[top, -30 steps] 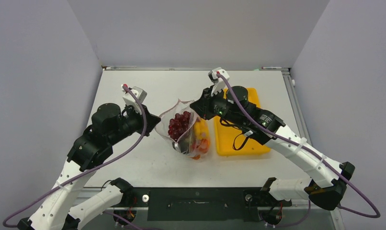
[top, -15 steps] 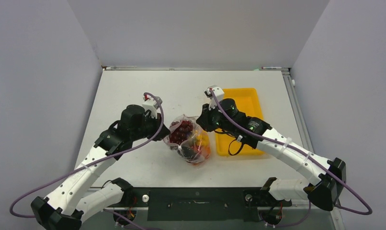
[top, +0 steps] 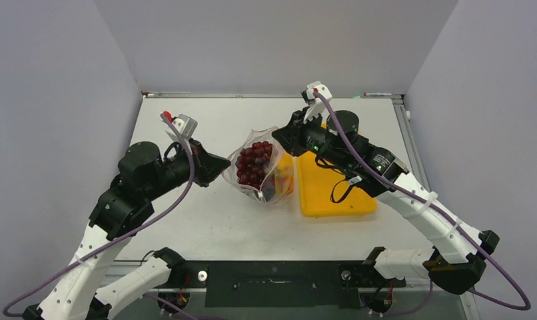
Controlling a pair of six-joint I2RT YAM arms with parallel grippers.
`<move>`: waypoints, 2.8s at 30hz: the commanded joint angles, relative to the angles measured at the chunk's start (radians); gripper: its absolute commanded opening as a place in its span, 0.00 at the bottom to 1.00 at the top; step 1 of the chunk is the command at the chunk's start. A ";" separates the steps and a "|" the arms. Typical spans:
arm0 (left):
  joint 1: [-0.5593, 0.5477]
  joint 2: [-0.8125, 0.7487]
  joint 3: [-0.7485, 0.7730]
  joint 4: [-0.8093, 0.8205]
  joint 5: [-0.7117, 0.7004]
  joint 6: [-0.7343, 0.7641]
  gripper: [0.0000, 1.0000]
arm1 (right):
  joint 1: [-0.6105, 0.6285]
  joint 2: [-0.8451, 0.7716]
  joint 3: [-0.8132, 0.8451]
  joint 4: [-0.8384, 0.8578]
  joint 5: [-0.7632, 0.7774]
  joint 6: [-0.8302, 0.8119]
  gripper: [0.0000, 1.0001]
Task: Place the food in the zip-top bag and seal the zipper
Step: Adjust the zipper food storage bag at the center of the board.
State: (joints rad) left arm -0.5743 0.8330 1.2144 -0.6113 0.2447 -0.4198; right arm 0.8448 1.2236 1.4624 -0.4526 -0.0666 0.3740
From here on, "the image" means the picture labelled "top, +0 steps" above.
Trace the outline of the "clear zip top bag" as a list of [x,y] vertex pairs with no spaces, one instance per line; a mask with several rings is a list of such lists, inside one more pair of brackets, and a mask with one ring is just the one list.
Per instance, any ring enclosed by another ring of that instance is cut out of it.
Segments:
[[292,157],[272,136],[277,127],[252,130],[229,155],[231,165],[222,176],[242,194],[267,205],[287,200],[294,190]]

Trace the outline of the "red grape bunch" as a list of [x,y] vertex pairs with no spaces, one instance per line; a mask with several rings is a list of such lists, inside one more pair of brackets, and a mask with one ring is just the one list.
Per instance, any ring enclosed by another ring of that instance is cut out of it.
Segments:
[[239,184],[261,189],[268,173],[272,147],[268,141],[257,141],[240,150],[235,163]]

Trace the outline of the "yellow plastic tray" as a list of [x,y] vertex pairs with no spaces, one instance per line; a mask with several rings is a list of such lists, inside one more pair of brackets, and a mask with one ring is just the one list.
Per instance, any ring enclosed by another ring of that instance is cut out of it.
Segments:
[[363,216],[378,209],[375,199],[349,185],[335,169],[316,165],[315,154],[296,158],[300,212],[305,217]]

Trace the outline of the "yellow bell pepper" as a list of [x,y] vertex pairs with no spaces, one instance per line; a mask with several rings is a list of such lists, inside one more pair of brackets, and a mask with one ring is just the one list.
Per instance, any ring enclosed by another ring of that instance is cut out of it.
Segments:
[[294,163],[289,154],[282,154],[275,169],[275,178],[278,193],[292,193],[294,188]]

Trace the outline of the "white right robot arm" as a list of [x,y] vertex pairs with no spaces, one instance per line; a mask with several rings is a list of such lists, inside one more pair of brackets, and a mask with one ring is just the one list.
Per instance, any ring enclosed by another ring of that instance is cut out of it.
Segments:
[[429,279],[441,289],[461,295],[479,282],[499,236],[462,222],[452,213],[442,215],[436,194],[427,191],[407,166],[389,150],[373,145],[358,134],[358,117],[350,111],[335,113],[356,158],[336,131],[331,118],[303,120],[305,110],[296,111],[272,137],[294,157],[306,152],[331,169],[340,171],[351,188],[362,189],[372,198],[394,209],[432,244],[415,250],[375,247],[364,261],[362,276],[371,285],[386,279]]

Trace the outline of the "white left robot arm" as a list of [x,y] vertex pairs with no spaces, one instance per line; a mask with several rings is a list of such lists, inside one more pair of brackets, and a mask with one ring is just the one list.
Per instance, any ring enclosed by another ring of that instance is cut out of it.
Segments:
[[28,306],[22,319],[111,319],[144,290],[182,283],[182,257],[161,249],[147,263],[110,289],[101,280],[121,250],[139,232],[163,218],[153,201],[181,187],[207,187],[230,161],[210,154],[197,140],[175,141],[164,153],[149,141],[131,145],[119,161],[119,174],[99,197],[70,264],[50,278],[53,290]]

